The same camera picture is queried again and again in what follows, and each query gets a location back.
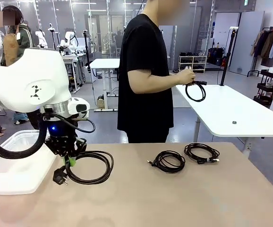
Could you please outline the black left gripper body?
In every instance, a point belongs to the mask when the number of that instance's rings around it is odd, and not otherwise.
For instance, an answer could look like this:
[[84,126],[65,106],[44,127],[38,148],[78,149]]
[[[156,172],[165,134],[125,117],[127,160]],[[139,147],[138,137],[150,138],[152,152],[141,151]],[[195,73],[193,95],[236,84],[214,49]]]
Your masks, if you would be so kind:
[[49,137],[45,139],[44,144],[55,155],[61,157],[69,156],[76,157],[82,152],[83,147],[87,145],[86,139],[79,138],[76,134],[76,129],[69,125],[72,124],[75,127],[78,126],[77,121],[69,118],[64,118],[57,121],[52,120],[53,117],[45,115],[43,121],[47,125]]

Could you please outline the person's right hand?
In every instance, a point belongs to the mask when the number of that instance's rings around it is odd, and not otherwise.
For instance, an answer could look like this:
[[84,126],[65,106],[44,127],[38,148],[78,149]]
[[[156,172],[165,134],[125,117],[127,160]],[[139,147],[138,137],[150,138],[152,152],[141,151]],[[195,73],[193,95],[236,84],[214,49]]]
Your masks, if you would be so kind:
[[192,69],[185,68],[184,70],[177,73],[178,76],[178,85],[187,85],[194,81],[195,79],[195,73],[192,71]]

